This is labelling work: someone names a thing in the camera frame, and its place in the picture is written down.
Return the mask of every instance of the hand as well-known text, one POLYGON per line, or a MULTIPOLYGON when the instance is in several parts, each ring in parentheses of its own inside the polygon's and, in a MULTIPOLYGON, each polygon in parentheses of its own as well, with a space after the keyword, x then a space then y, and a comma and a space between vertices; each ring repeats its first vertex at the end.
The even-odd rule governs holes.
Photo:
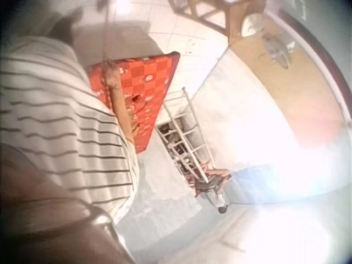
POLYGON ((103 65, 105 85, 113 89, 121 89, 121 77, 118 65, 108 60, 103 65))

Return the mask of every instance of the white tile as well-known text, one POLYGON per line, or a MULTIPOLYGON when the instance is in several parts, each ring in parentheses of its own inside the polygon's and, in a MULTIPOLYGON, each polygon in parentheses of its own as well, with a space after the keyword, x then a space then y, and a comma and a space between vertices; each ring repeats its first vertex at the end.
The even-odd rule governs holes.
POLYGON ((213 40, 207 40, 204 43, 203 56, 219 58, 227 50, 227 43, 220 43, 213 40))
POLYGON ((209 4, 206 4, 204 2, 198 3, 196 6, 198 16, 204 15, 209 13, 210 11, 213 11, 215 7, 212 7, 209 4))
POLYGON ((218 60, 209 56, 181 56, 176 72, 212 69, 218 60))
MULTIPOLYGON (((78 29, 84 26, 97 25, 97 24, 103 25, 105 23, 105 16, 106 16, 105 9, 102 10, 101 12, 98 12, 95 6, 84 7, 82 19, 77 23, 75 23, 73 28, 78 29)), ((111 4, 108 21, 113 23, 114 16, 115 16, 115 9, 114 9, 114 5, 111 4)))
POLYGON ((175 28, 177 18, 170 8, 153 5, 147 32, 171 34, 175 28))
POLYGON ((219 58, 217 58, 217 57, 208 57, 208 56, 199 57, 197 60, 196 69, 197 70, 203 70, 203 69, 211 70, 217 64, 218 61, 219 61, 219 58))
POLYGON ((206 41, 196 37, 172 35, 167 52, 178 51, 181 55, 201 56, 204 53, 206 41))
POLYGON ((225 28, 226 27, 226 20, 225 20, 225 13, 220 12, 215 15, 212 15, 211 17, 207 18, 208 21, 225 28))
POLYGON ((173 34, 193 36, 198 27, 198 23, 191 19, 183 18, 182 16, 177 17, 177 22, 173 31, 173 34))
POLYGON ((146 29, 149 15, 151 13, 151 5, 149 4, 130 4, 130 12, 124 13, 119 11, 119 5, 116 6, 115 21, 117 23, 128 22, 129 24, 137 24, 139 27, 146 29))
POLYGON ((167 46, 170 42, 171 34, 149 33, 148 35, 158 44, 162 52, 166 53, 167 46))
POLYGON ((181 56, 177 65, 176 72, 184 72, 196 69, 201 59, 202 57, 198 56, 181 56))
POLYGON ((184 86, 187 81, 193 79, 193 71, 177 71, 172 79, 172 85, 184 86))
POLYGON ((218 31, 211 29, 210 27, 204 26, 202 24, 199 24, 195 33, 194 33, 195 37, 199 37, 201 39, 205 39, 205 40, 213 40, 213 41, 217 41, 220 43, 228 43, 227 41, 227 37, 221 33, 219 33, 218 31))
POLYGON ((169 2, 167 0, 131 0, 131 3, 155 4, 165 7, 169 6, 169 2))

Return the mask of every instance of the white wall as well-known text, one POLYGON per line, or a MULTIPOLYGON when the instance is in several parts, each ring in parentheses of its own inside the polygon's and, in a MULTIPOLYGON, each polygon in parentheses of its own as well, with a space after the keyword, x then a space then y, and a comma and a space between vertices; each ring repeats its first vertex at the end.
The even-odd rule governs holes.
POLYGON ((346 263, 351 251, 351 188, 299 202, 235 206, 192 245, 160 264, 346 263))
MULTIPOLYGON (((297 148, 280 109, 247 66, 227 50, 192 99, 218 168, 274 163, 297 148)), ((199 144, 195 134, 192 141, 199 144)))

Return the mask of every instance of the person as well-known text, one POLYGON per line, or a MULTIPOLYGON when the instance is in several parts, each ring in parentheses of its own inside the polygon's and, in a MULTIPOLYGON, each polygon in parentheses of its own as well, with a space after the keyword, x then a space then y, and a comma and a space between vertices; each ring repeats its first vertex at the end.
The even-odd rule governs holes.
POLYGON ((71 22, 64 18, 49 37, 21 37, 2 50, 1 144, 117 223, 129 211, 139 182, 119 69, 104 65, 111 111, 93 94, 68 45, 71 22))
POLYGON ((75 199, 18 149, 1 144, 0 169, 1 263, 135 263, 94 223, 97 207, 75 199))
POLYGON ((200 193, 206 193, 206 195, 209 194, 210 197, 207 197, 218 208, 218 212, 221 214, 226 213, 228 205, 226 205, 223 197, 223 187, 231 178, 229 170, 215 168, 210 169, 209 162, 201 164, 201 168, 208 178, 208 183, 203 180, 195 180, 196 197, 200 193))

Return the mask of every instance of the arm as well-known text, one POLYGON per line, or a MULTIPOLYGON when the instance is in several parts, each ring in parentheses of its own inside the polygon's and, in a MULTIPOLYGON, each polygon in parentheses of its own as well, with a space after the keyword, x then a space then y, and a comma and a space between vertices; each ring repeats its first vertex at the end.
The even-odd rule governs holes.
POLYGON ((114 63, 107 63, 104 69, 104 78, 110 91, 113 112, 117 117, 126 139, 134 145, 133 131, 122 93, 121 77, 118 66, 114 63))
POLYGON ((226 178, 224 178, 224 179, 221 181, 219 187, 217 188, 217 190, 215 190, 215 192, 216 192, 217 194, 222 193, 222 189, 223 189, 225 183, 227 183, 227 181, 228 181, 228 179, 226 179, 226 178))
POLYGON ((28 264, 129 263, 117 248, 119 245, 101 227, 91 224, 82 224, 80 228, 56 236, 42 234, 42 239, 35 243, 32 240, 12 241, 13 235, 60 227, 86 218, 87 213, 71 202, 29 203, 26 207, 18 207, 18 203, 25 201, 65 198, 70 194, 42 175, 18 151, 1 147, 0 238, 6 246, 6 256, 0 254, 0 262, 7 257, 9 263, 28 264))
POLYGON ((228 169, 207 169, 206 172, 209 174, 216 174, 222 177, 225 177, 229 174, 228 169))

